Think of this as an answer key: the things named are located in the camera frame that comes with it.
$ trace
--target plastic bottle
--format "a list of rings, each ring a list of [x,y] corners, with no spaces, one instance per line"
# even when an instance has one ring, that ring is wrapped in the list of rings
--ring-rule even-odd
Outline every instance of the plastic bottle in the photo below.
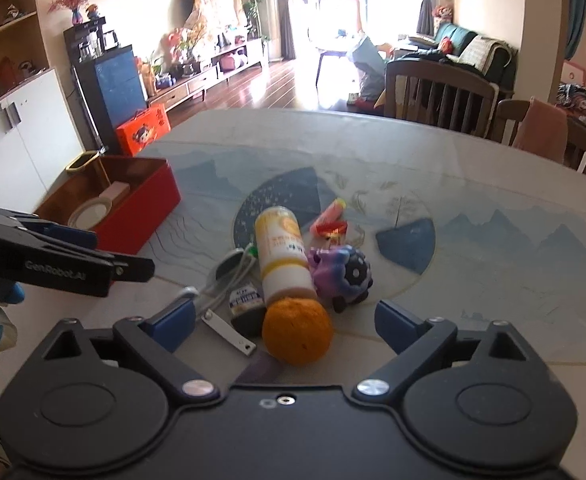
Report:
[[[316,300],[307,254],[295,215],[271,207],[255,221],[262,289],[267,306],[282,298]]]
[[[313,236],[319,236],[317,227],[322,224],[329,224],[335,222],[342,217],[342,213],[346,209],[346,202],[342,198],[336,198],[333,200],[330,206],[328,206],[324,212],[318,216],[317,220],[311,224],[309,230]]]

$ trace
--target tv stand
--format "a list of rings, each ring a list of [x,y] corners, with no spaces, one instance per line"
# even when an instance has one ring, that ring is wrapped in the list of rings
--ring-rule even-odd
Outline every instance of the tv stand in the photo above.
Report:
[[[230,72],[222,72],[219,67],[220,58],[225,54],[236,52],[241,48],[246,50],[248,63],[240,68],[231,70]],[[259,38],[257,40],[248,40],[240,44],[227,46],[215,54],[215,56],[211,58],[211,61],[212,66],[206,68],[201,73],[184,77],[178,80],[178,82],[171,86],[171,88],[160,90],[147,101],[148,105],[163,104],[164,108],[169,111],[200,93],[202,101],[204,101],[209,88],[212,88],[222,81],[226,81],[228,85],[229,79],[232,76],[239,74],[250,66],[254,66],[258,63],[261,63],[262,67],[267,63],[264,57],[262,40]]]

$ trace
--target open box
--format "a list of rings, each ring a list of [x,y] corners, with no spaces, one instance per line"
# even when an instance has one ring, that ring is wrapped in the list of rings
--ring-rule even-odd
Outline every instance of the open box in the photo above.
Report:
[[[35,214],[67,225],[80,205],[99,196],[113,182],[124,182],[131,189],[91,230],[97,234],[99,249],[137,254],[180,202],[175,177],[163,158],[95,156],[49,196]]]

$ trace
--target wooden chair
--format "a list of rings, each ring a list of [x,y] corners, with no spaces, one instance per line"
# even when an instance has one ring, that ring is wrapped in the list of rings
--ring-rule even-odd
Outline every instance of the wooden chair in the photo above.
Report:
[[[396,90],[404,96],[401,112]],[[387,64],[385,117],[486,137],[494,99],[495,89],[490,83],[455,66],[425,59],[399,59]]]
[[[513,133],[508,140],[508,145],[512,146],[518,134],[519,123],[526,117],[529,107],[529,101],[509,99],[500,102],[495,110],[495,119],[490,138],[497,142],[502,142],[506,122],[514,121]],[[586,126],[573,117],[567,116],[566,118],[569,125],[569,136],[566,152],[564,153],[564,166],[579,171],[584,155],[586,155]]]

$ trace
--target purple toy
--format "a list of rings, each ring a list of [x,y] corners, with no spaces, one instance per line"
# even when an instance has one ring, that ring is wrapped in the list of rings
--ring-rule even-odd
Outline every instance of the purple toy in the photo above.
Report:
[[[371,264],[361,251],[350,245],[311,249],[307,259],[317,295],[331,300],[337,313],[369,296]]]

